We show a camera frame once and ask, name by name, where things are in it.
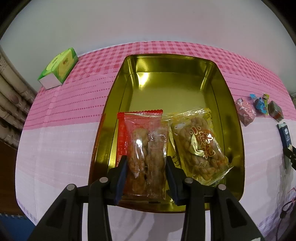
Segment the blue soda cracker pack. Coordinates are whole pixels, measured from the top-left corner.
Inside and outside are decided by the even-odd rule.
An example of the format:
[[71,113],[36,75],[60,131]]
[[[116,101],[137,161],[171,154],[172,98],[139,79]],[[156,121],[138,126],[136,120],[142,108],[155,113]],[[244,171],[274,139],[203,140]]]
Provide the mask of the blue soda cracker pack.
[[[288,130],[287,124],[286,123],[279,123],[279,124],[277,124],[277,127],[278,127],[278,131],[279,131],[279,134],[280,134],[282,147],[283,148],[291,147],[292,146],[292,141],[291,141],[290,132]],[[288,168],[289,163],[290,163],[290,160],[287,157],[284,156],[285,169]]]

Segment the dark sesame bar pack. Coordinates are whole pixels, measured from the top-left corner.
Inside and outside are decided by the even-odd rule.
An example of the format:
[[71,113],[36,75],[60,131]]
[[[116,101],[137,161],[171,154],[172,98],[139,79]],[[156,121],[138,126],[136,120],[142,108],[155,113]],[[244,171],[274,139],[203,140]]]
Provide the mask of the dark sesame bar pack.
[[283,112],[281,107],[274,101],[271,101],[268,104],[268,113],[269,115],[274,118],[278,123],[283,120]]

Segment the light blue candy packet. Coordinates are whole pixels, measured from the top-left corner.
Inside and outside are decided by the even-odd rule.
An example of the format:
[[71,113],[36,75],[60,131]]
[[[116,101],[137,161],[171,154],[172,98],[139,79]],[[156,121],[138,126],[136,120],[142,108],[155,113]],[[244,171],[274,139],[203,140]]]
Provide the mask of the light blue candy packet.
[[263,101],[262,97],[258,97],[255,94],[250,94],[249,96],[253,99],[253,105],[258,112],[268,114],[268,104]]

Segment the pink white candy packet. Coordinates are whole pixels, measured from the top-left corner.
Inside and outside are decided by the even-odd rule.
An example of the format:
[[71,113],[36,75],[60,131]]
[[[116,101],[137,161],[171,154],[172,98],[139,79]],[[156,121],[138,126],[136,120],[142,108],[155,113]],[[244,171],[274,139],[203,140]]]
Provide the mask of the pink white candy packet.
[[244,100],[243,98],[237,99],[235,102],[235,106],[238,117],[244,126],[248,126],[254,121],[256,117],[255,110],[246,100]]

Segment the green yellow candy packet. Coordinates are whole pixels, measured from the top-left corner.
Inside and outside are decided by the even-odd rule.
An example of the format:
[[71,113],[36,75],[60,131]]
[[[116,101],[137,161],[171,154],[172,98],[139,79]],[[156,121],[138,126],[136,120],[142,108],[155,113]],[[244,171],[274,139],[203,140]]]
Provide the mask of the green yellow candy packet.
[[265,103],[268,103],[268,100],[269,100],[269,95],[264,93],[263,96],[262,96],[262,99]]

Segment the clear fried twist bag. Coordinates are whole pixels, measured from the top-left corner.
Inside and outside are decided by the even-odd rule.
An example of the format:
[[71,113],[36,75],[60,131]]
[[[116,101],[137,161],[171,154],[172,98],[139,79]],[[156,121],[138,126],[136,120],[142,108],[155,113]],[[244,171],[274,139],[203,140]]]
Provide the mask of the clear fried twist bag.
[[231,170],[229,160],[216,140],[209,108],[176,114],[170,124],[175,147],[190,177],[211,186]]

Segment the red clear snack pack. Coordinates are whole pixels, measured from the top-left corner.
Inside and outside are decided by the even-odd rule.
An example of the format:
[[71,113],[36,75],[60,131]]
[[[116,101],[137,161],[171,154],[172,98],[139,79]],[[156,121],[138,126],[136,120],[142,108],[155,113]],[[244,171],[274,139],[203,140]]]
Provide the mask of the red clear snack pack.
[[165,198],[169,125],[163,110],[119,112],[116,162],[127,157],[124,195],[128,199]]

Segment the blue floor mat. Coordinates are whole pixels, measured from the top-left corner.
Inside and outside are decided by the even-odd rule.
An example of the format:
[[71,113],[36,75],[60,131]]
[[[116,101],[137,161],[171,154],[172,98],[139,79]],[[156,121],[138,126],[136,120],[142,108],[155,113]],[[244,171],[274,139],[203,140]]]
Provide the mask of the blue floor mat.
[[8,214],[1,214],[1,226],[12,240],[28,240],[35,228],[26,216]]

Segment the beige patterned curtain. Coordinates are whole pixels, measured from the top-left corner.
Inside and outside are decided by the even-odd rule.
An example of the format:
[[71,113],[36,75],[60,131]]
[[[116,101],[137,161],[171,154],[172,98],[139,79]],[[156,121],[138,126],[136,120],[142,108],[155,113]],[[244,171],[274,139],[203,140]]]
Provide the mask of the beige patterned curtain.
[[17,149],[36,92],[1,49],[1,141]]

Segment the red gold toffee tin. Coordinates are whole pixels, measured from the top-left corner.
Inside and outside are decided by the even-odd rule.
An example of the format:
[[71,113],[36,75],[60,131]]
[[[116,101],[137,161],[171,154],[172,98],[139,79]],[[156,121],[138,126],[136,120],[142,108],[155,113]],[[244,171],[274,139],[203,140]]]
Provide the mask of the red gold toffee tin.
[[209,108],[217,141],[232,165],[222,183],[241,199],[245,182],[243,135],[234,99],[215,62],[174,54],[127,56],[108,95],[95,139],[89,182],[116,164],[117,114],[161,109],[164,114]]

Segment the green tissue box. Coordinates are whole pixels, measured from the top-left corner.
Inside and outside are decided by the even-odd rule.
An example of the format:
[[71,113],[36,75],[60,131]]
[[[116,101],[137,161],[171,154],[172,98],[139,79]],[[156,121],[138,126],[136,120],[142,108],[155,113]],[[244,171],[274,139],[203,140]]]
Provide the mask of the green tissue box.
[[40,74],[38,81],[46,90],[61,86],[77,62],[75,50],[69,48],[53,58]]

